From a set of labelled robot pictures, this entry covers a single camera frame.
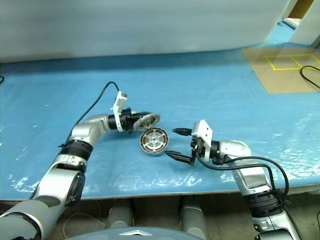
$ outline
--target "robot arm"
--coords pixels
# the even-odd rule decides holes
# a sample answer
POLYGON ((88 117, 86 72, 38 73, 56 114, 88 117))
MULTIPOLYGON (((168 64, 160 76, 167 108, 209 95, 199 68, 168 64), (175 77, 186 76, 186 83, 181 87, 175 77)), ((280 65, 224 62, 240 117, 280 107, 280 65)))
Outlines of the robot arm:
POLYGON ((91 116, 73 127, 32 199, 20 202, 0 216, 0 240, 47 238, 64 210, 81 199, 88 159, 100 136, 111 130, 141 131, 160 120, 157 114, 123 109, 126 100, 127 95, 119 91, 114 114, 91 116))
POLYGON ((301 240, 285 211, 279 191, 270 184, 264 169, 261 166, 242 168, 244 165, 257 165, 255 159, 235 160, 252 156, 245 143, 213 141, 212 130, 205 120, 196 123, 193 129, 176 128, 173 132, 192 136, 191 157, 181 155, 180 152, 167 151, 166 154, 173 159, 193 165, 198 158, 205 166, 208 166, 211 159, 216 165, 228 165, 225 170, 233 170, 236 184, 250 209, 253 226, 260 233, 256 240, 301 240))

